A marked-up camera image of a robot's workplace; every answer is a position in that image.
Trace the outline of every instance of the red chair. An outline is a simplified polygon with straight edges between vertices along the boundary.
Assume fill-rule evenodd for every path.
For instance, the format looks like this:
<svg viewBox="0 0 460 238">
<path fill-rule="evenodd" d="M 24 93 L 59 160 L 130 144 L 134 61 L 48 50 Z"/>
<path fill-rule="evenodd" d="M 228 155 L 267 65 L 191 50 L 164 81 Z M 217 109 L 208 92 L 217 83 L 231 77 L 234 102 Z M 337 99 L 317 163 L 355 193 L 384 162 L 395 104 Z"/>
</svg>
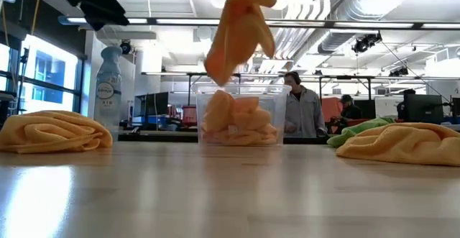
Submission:
<svg viewBox="0 0 460 238">
<path fill-rule="evenodd" d="M 340 116 L 342 103 L 339 98 L 324 98 L 321 104 L 325 122 L 329 122 L 333 116 Z"/>
<path fill-rule="evenodd" d="M 196 126 L 196 106 L 183 106 L 182 107 L 184 117 L 182 124 L 185 126 Z"/>
</svg>

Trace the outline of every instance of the folded yellow towel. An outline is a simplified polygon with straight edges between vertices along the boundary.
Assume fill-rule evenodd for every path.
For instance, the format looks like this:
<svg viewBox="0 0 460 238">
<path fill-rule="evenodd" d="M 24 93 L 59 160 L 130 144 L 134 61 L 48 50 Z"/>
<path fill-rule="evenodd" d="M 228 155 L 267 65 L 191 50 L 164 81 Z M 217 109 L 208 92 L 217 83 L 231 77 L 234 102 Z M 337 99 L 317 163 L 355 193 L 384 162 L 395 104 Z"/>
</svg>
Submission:
<svg viewBox="0 0 460 238">
<path fill-rule="evenodd" d="M 460 166 L 460 133 L 435 124 L 388 124 L 348 139 L 336 154 L 390 163 Z"/>
<path fill-rule="evenodd" d="M 0 131 L 0 151 L 4 152 L 81 152 L 111 146 L 107 129 L 68 111 L 11 116 Z"/>
</svg>

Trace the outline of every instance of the clear plastic bin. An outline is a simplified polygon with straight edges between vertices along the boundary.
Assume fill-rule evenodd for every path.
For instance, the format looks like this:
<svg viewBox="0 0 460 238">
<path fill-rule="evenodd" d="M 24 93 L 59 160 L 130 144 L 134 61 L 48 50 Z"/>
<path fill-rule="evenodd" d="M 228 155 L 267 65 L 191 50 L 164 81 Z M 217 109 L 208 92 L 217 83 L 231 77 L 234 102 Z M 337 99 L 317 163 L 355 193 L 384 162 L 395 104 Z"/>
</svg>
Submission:
<svg viewBox="0 0 460 238">
<path fill-rule="evenodd" d="M 228 84 L 224 87 L 219 87 L 216 84 L 203 83 L 193 85 L 193 90 L 196 93 L 198 140 L 200 144 L 233 146 L 282 145 L 285 126 L 286 97 L 290 89 L 290 86 L 284 85 Z M 223 109 L 214 109 L 214 111 L 219 111 L 219 115 L 216 116 L 216 114 L 214 114 L 213 120 L 210 120 L 209 114 L 206 116 L 206 108 L 208 107 L 208 102 L 217 90 L 225 91 L 231 95 L 233 99 L 229 97 L 229 100 L 233 100 L 233 103 L 228 107 L 231 107 L 232 109 L 229 110 L 229 115 L 225 114 L 226 105 L 223 105 Z M 249 115 L 256 115 L 255 113 L 258 113 L 257 115 L 260 115 L 261 109 L 264 110 L 262 113 L 265 115 L 265 117 L 263 117 L 264 120 L 260 121 L 255 120 L 255 118 L 258 117 L 249 117 L 247 121 L 254 123 L 248 123 L 250 127 L 244 125 L 245 121 L 242 121 L 241 117 L 238 117 L 235 114 L 239 110 L 233 110 L 237 99 L 247 97 L 258 98 L 258 107 L 257 111 L 245 111 L 244 113 L 249 113 Z M 269 119 L 267 118 L 266 111 L 270 113 Z M 214 123 L 215 121 L 221 121 L 226 116 L 228 119 L 225 121 L 226 124 L 219 122 L 219 127 L 214 127 L 213 130 L 210 130 L 210 127 L 206 125 Z M 264 127 L 259 127 L 257 129 L 254 128 L 255 125 L 264 124 L 263 122 L 266 122 L 267 120 L 270 121 L 270 126 L 272 127 L 265 125 Z"/>
</svg>

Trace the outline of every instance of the gray shirt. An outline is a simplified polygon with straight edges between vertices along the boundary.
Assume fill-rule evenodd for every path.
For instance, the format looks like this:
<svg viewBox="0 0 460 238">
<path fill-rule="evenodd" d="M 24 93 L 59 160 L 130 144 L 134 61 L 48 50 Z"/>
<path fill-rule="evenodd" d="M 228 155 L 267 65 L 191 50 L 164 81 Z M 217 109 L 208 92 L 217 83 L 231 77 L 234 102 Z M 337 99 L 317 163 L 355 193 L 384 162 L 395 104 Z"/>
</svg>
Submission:
<svg viewBox="0 0 460 238">
<path fill-rule="evenodd" d="M 291 93 L 287 97 L 285 126 L 295 126 L 297 130 L 285 136 L 316 138 L 319 129 L 326 131 L 321 102 L 314 91 L 302 89 L 300 100 Z"/>
</svg>

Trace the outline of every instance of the microfiber cloth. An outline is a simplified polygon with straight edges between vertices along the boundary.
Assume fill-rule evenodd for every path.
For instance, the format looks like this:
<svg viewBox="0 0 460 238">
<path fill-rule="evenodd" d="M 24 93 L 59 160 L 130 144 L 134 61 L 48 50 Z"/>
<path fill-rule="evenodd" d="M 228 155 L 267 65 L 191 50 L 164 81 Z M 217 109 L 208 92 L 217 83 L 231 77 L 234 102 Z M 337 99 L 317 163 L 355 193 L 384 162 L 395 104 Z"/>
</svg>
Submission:
<svg viewBox="0 0 460 238">
<path fill-rule="evenodd" d="M 349 138 L 336 155 L 389 163 L 460 166 L 460 133 L 436 124 L 388 124 Z"/>
<path fill-rule="evenodd" d="M 390 123 L 395 123 L 395 120 L 392 118 L 376 118 L 366 122 L 362 122 L 361 124 L 358 124 L 356 126 L 346 127 L 342 130 L 342 134 L 329 138 L 328 145 L 335 148 L 340 147 L 345 143 L 345 141 L 348 140 L 348 138 L 354 137 L 355 135 L 363 132 L 364 130 L 372 129 L 375 127 L 381 127 Z"/>
<path fill-rule="evenodd" d="M 208 76 L 223 86 L 238 65 L 251 58 L 257 45 L 272 58 L 275 41 L 260 6 L 271 7 L 276 0 L 226 0 L 211 49 L 204 66 Z"/>
<path fill-rule="evenodd" d="M 109 131 L 68 111 L 41 111 L 9 117 L 0 131 L 0 151 L 82 152 L 112 146 Z"/>
<path fill-rule="evenodd" d="M 258 97 L 234 99 L 217 90 L 206 106 L 201 137 L 217 145 L 275 145 L 279 131 L 270 122 L 271 114 L 259 107 Z"/>
</svg>

